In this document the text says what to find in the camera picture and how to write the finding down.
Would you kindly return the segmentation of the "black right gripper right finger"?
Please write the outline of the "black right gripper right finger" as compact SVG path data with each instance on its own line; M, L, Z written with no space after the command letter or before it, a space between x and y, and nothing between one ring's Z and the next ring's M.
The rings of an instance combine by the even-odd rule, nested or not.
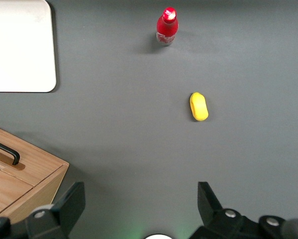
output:
M198 210L203 225L195 239L298 239L298 219L265 215L258 222L223 208L207 182L198 183Z

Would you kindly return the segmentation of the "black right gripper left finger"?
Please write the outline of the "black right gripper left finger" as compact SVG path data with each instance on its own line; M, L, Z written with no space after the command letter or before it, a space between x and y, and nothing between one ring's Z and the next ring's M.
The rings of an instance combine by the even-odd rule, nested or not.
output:
M20 222L0 217L0 239L67 239L85 206L85 185L76 182L56 203L34 209Z

